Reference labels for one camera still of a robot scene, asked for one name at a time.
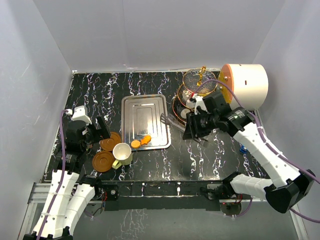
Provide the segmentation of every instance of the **white cylinder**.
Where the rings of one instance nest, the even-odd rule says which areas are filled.
[[[184,101],[187,101],[191,97],[192,92],[188,90],[183,90],[182,97]]]
[[[185,102],[185,105],[187,106],[187,108],[190,108],[190,109],[194,109],[195,106],[196,106],[196,103],[193,102],[193,101],[190,101],[189,99]]]
[[[218,79],[228,85],[242,106],[249,111],[261,107],[267,97],[268,76],[260,64],[225,64]],[[231,109],[239,107],[226,87],[222,86],[221,91]]]

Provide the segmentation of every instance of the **brown saucer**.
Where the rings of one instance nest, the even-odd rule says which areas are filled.
[[[121,137],[118,133],[112,131],[110,132],[110,138],[100,141],[100,146],[103,150],[112,152],[115,145],[121,143]]]
[[[111,169],[115,157],[109,151],[100,151],[92,159],[93,168],[100,173]]]

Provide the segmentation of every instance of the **mug handle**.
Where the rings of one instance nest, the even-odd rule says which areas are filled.
[[[122,165],[121,162],[119,162],[117,159],[114,160],[114,162],[112,163],[112,167],[114,169],[118,169],[121,165]]]

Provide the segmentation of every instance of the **orange food piece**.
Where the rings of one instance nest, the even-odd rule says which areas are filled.
[[[147,135],[141,140],[141,145],[148,144],[151,141],[151,136]]]
[[[131,142],[131,147],[133,147],[134,149],[138,149],[141,147],[141,142],[139,140],[133,140]]]

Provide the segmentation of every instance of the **blue object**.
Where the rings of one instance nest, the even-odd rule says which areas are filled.
[[[241,145],[240,153],[246,154],[248,152],[248,149],[245,146],[243,146],[242,144],[240,144],[240,145]]]

